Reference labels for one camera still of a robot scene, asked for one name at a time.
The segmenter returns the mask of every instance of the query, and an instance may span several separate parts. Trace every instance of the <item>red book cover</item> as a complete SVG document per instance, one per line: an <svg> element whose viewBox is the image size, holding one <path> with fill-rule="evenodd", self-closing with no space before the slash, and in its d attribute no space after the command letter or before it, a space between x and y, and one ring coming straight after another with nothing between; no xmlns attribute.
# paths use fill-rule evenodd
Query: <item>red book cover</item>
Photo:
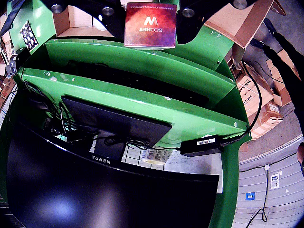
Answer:
<svg viewBox="0 0 304 228"><path fill-rule="evenodd" d="M139 49L174 48L175 20L174 4L128 3L124 45Z"/></svg>

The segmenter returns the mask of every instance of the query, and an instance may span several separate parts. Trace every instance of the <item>white wall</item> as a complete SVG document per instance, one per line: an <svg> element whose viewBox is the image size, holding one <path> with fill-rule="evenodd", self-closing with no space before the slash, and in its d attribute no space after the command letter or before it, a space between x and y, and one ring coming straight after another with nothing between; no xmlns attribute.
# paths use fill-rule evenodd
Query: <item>white wall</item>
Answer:
<svg viewBox="0 0 304 228"><path fill-rule="evenodd" d="M282 172L279 188L271 190L270 177L278 172ZM246 192L255 192L255 200L245 201ZM239 174L237 208L232 224L233 228L246 227L255 211L263 207L265 192L266 175L263 168ZM260 212L252 221L250 228L290 228L294 227L304 216L304 178L296 154L270 166L265 212L268 218L267 222L261 219Z"/></svg>

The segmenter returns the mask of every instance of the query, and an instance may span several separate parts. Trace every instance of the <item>concrete floor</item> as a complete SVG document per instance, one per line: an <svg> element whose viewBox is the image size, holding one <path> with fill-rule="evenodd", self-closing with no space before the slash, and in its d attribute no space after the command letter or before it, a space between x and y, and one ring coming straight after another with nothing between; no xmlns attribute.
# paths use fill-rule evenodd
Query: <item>concrete floor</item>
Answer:
<svg viewBox="0 0 304 228"><path fill-rule="evenodd" d="M304 55L304 1L302 0L279 0L286 16L279 15L273 11L269 11L267 18L270 19L276 28L277 32L281 33L293 46ZM255 38L269 45L276 52L282 50L282 47L269 33L264 24L255 35ZM244 61L255 60L261 64L263 69L269 74L270 70L266 64L268 58L264 52L256 47L248 46ZM273 87L273 80L268 77L256 63L252 63L256 71L262 75L270 87ZM248 152L239 152L239 160L245 160L269 150L275 149L280 145L290 141L301 134L300 125L297 117L294 114L294 106L292 103L280 107L280 112L283 116L283 121L273 130L269 131L259 139L248 143Z"/></svg>

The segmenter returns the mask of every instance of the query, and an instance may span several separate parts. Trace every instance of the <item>brown cardboard box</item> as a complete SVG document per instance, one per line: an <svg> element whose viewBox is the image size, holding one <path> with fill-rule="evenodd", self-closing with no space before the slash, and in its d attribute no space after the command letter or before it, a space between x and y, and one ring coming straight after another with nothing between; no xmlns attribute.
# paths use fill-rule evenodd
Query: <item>brown cardboard box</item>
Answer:
<svg viewBox="0 0 304 228"><path fill-rule="evenodd" d="M293 62L291 61L290 57L288 56L285 50L282 50L278 53L281 59L288 64L288 66L293 70L295 75L300 79L297 69L295 68ZM274 79L278 81L284 82L280 72L278 69L273 65L272 61L269 59L266 61L267 65L271 71L271 75ZM291 98L289 96L288 91L286 90L285 84L280 83L278 81L274 81L275 89L274 89L274 101L279 106L284 106L287 103L291 102Z"/></svg>
<svg viewBox="0 0 304 228"><path fill-rule="evenodd" d="M272 91L270 90L270 87L264 78L262 78L250 66L246 65L246 67L249 73L251 74L251 76L255 79L256 83L258 84L258 87L262 94L262 106L264 106L274 98L272 95ZM242 70L234 69L232 71L232 74L234 75L234 78L236 80L237 88L242 97L247 116L250 116L258 111L259 95L257 88L254 85L254 82L250 79L250 77L247 76L247 74L245 74L245 71L243 69Z"/></svg>
<svg viewBox="0 0 304 228"><path fill-rule="evenodd" d="M291 102L290 95L285 87L283 89L281 89L280 91L277 91L276 89L273 89L273 91L274 91L273 92L274 102L278 106L282 107L282 106L288 104L289 102Z"/></svg>
<svg viewBox="0 0 304 228"><path fill-rule="evenodd" d="M12 78L5 78L3 84L4 84L4 88L1 91L1 97L6 99L10 94L10 92L13 90L16 82Z"/></svg>
<svg viewBox="0 0 304 228"><path fill-rule="evenodd" d="M230 3L205 23L225 37L246 48L261 26L273 0L259 0L246 9L238 10Z"/></svg>
<svg viewBox="0 0 304 228"><path fill-rule="evenodd" d="M53 14L53 19L58 37L112 37L108 31L99 31L93 27L92 16L74 6L68 6L66 10L60 14Z"/></svg>
<svg viewBox="0 0 304 228"><path fill-rule="evenodd" d="M243 143L238 151L240 151L240 152L248 152L248 142Z"/></svg>
<svg viewBox="0 0 304 228"><path fill-rule="evenodd" d="M256 114L257 113L254 113L248 117L250 124L253 122ZM255 125L251 129L252 140L256 140L259 137L263 136L272 130L275 126L277 126L280 122L282 122L282 120L283 118L280 115L278 106L274 102L267 103L262 107L260 115L258 116Z"/></svg>
<svg viewBox="0 0 304 228"><path fill-rule="evenodd" d="M5 47L6 56L7 56L8 61L9 61L10 58L12 57L12 55L13 55L12 46L11 46L11 41L6 42L6 43L4 44L4 47Z"/></svg>
<svg viewBox="0 0 304 228"><path fill-rule="evenodd" d="M1 17L0 17L0 30L2 29L4 23L6 21L6 13L3 14ZM3 43L6 43L6 42L9 42L11 41L10 39L10 32L7 31L3 36L2 36L2 40L3 40Z"/></svg>

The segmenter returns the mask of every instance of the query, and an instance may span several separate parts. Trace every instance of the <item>black power brick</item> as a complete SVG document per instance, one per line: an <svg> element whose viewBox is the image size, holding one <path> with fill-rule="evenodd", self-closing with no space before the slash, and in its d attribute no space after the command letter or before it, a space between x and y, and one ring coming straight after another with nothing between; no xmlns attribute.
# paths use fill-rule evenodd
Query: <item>black power brick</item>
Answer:
<svg viewBox="0 0 304 228"><path fill-rule="evenodd" d="M187 157L221 153L221 138L218 135L183 141L180 144L180 154Z"/></svg>

